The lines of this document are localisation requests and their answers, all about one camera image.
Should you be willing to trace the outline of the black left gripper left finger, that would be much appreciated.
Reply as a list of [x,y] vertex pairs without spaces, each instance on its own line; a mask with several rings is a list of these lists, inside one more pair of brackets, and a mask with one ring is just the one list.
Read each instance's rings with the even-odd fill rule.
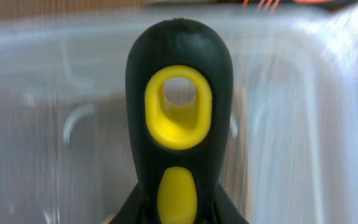
[[136,184],[118,213],[109,224],[141,224],[143,222],[142,195]]

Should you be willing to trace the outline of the orange black needle-nose pliers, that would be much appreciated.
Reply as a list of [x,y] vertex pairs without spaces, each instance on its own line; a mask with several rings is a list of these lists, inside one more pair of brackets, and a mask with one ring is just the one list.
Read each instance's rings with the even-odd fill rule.
[[240,0],[244,7],[254,4],[258,10],[276,10],[278,6],[311,6],[336,11],[351,4],[358,3],[358,0]]

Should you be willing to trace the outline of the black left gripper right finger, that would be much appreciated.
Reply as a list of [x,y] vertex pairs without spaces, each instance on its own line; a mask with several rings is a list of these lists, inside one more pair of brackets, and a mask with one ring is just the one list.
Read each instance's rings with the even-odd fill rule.
[[214,214],[219,224],[249,224],[231,202],[221,184],[218,184],[214,195]]

